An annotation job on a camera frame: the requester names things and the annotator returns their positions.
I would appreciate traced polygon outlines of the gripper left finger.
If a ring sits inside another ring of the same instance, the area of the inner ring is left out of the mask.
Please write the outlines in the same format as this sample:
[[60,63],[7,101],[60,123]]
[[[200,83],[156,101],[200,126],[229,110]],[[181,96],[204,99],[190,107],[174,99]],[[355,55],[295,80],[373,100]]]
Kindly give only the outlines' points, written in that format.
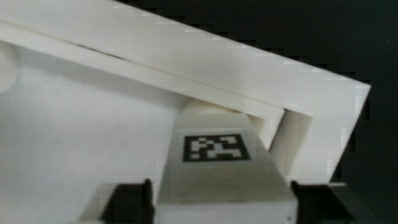
[[122,183],[115,186],[110,199],[96,219],[80,219],[74,224],[154,224],[152,183]]

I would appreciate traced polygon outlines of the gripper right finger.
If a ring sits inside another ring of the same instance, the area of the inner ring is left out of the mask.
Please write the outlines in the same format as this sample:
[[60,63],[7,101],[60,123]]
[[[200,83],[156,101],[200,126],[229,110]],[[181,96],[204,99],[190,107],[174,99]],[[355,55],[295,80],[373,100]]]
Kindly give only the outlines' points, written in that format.
[[291,182],[298,199],[296,224],[376,224],[366,208],[344,183],[300,184]]

